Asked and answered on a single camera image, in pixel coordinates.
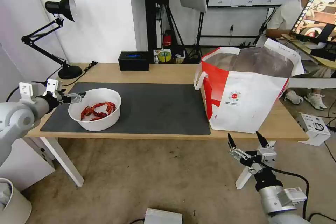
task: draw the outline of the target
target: white trash bin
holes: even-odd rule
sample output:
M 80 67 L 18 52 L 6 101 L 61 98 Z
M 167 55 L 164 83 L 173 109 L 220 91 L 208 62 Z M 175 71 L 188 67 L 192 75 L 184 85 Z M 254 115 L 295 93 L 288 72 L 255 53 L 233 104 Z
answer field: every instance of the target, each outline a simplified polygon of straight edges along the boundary
M 10 185 L 12 193 L 8 204 L 0 211 L 1 224 L 25 224 L 32 212 L 32 204 L 13 186 L 13 183 L 0 178 L 0 182 Z

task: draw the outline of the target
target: dark gray desk mat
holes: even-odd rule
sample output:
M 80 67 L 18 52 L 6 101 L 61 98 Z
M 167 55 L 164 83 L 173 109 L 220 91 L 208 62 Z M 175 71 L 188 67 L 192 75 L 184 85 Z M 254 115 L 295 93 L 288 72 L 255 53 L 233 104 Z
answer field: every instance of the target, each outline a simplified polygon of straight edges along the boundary
M 119 120 L 101 132 L 210 135 L 201 92 L 192 84 L 79 82 L 69 93 L 96 88 L 113 89 L 121 96 Z M 41 131 L 89 132 L 70 118 L 68 107 L 60 105 Z

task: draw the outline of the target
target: white t-shirt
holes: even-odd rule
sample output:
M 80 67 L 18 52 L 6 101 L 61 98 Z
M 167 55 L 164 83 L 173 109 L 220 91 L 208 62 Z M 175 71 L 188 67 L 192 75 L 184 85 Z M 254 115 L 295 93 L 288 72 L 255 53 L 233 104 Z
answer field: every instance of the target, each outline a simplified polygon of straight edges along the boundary
M 303 10 L 301 0 L 292 0 L 281 5 L 267 24 L 268 29 L 291 30 Z M 262 47 L 267 37 L 261 36 L 256 47 Z

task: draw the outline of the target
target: cooked crayfish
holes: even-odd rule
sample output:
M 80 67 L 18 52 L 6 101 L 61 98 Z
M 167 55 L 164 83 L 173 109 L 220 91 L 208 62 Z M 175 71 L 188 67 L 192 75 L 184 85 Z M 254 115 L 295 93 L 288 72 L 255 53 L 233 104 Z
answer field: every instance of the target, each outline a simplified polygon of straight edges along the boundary
M 101 107 L 101 106 L 104 106 L 104 105 L 107 105 L 107 108 L 106 108 L 106 113 L 104 112 L 96 112 L 95 111 L 95 108 L 98 108 L 98 107 Z M 93 117 L 90 121 L 96 121 L 96 120 L 99 120 L 99 119 L 102 119 L 108 115 L 110 115 L 112 112 L 114 112 L 116 109 L 116 105 L 110 101 L 106 101 L 104 103 L 97 103 L 96 105 L 93 105 L 92 107 L 89 107 L 87 106 L 81 113 L 80 115 L 80 118 L 81 120 L 83 120 L 85 118 L 85 116 L 89 116 L 91 114 L 93 114 L 94 116 L 96 117 Z

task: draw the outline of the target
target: person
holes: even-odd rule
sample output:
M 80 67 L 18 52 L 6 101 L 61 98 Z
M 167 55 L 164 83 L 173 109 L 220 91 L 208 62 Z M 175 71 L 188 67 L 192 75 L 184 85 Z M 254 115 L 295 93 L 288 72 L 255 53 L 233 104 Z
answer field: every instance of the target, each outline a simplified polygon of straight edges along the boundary
M 281 5 L 272 16 L 271 20 L 267 24 L 266 37 L 271 39 L 280 38 L 282 34 L 289 34 L 292 27 L 294 26 L 296 20 L 301 15 L 303 8 L 306 6 L 309 0 L 292 0 L 288 3 Z M 262 36 L 257 47 L 263 45 L 266 38 Z M 308 76 L 311 78 L 330 78 L 331 70 L 311 64 L 313 62 L 304 63 L 304 68 L 308 72 Z M 323 110 L 327 107 L 322 101 L 321 89 L 313 88 L 311 92 L 303 97 L 296 94 L 292 89 L 287 89 L 285 91 L 285 100 L 291 101 L 293 104 L 299 104 L 305 99 L 308 101 L 315 109 Z

